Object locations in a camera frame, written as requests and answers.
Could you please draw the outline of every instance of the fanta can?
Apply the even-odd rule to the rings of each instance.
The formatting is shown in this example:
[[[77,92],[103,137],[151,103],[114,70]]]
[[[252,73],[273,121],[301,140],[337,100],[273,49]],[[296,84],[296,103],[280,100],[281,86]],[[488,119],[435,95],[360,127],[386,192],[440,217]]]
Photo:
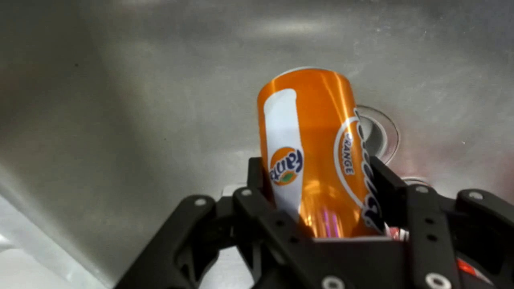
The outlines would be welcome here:
[[[259,94],[260,152],[276,208],[315,238],[381,235],[384,222],[349,81],[294,70]]]

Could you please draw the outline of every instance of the metal sink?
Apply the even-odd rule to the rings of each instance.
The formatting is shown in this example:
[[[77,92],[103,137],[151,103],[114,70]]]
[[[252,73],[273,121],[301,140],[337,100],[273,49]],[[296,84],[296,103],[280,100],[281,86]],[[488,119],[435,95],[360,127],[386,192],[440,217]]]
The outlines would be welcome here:
[[[513,15],[501,0],[2,2],[0,193],[61,248],[40,262],[68,254],[111,288],[182,198],[246,179],[260,87],[318,66],[392,121],[398,176],[514,203]]]

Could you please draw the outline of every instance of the screw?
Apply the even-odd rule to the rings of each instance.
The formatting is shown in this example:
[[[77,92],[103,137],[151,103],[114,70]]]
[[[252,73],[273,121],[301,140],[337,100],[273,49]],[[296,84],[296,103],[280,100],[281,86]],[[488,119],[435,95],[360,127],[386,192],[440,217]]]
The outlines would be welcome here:
[[[199,198],[199,200],[194,201],[194,206],[198,206],[198,208],[206,206],[206,205],[207,205],[207,201],[203,200],[203,198]]]
[[[323,278],[321,288],[323,289],[344,289],[344,283],[337,277],[326,277],[326,278]]]
[[[451,289],[450,280],[439,274],[429,274],[424,282],[431,289]]]
[[[426,193],[429,193],[429,188],[426,188],[426,187],[416,187],[416,192],[421,193],[421,195],[426,195]]]
[[[480,193],[477,193],[477,192],[472,192],[472,193],[469,193],[469,198],[480,201],[480,200],[484,200],[484,195],[480,195]]]
[[[243,190],[241,195],[243,195],[243,196],[252,196],[252,192],[251,192],[251,190]]]

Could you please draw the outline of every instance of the bolt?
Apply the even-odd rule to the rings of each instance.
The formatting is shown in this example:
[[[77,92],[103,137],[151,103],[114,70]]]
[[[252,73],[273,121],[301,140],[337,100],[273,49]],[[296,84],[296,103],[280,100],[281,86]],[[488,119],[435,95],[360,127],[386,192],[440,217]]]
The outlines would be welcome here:
[[[194,201],[194,206],[198,206],[198,208],[206,206],[206,205],[207,205],[207,201],[203,200],[203,198],[199,198],[199,200]]]
[[[480,200],[484,200],[484,195],[480,195],[479,192],[472,192],[472,193],[469,193],[469,198],[480,201]]]
[[[426,187],[416,187],[416,192],[421,193],[421,195],[426,195],[426,193],[429,193],[429,188],[426,188]]]
[[[323,278],[321,288],[323,289],[344,289],[344,283],[337,277],[326,277],[326,278]]]
[[[429,274],[424,282],[431,289],[451,289],[450,280],[439,274]]]
[[[252,192],[251,190],[243,190],[241,195],[243,196],[252,196]]]

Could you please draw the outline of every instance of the soda can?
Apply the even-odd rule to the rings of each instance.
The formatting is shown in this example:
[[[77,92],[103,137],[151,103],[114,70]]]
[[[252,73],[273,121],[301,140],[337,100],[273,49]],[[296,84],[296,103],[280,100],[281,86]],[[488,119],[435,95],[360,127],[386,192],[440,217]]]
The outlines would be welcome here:
[[[349,81],[326,70],[288,71],[264,86],[257,107],[265,182],[276,208],[315,238],[382,235]]]

